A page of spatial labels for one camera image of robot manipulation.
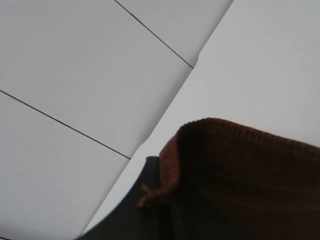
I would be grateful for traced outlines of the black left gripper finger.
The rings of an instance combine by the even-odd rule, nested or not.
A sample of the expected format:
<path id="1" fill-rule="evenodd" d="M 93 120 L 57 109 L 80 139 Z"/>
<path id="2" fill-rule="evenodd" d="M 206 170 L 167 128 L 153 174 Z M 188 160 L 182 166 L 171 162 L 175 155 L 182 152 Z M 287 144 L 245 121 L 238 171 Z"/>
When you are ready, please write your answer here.
<path id="1" fill-rule="evenodd" d="M 80 240 L 174 240 L 171 206 L 153 203 L 137 207 L 145 195 L 141 185 L 160 185 L 159 158 L 149 156 L 134 185 L 116 206 L 95 227 L 79 237 Z"/>

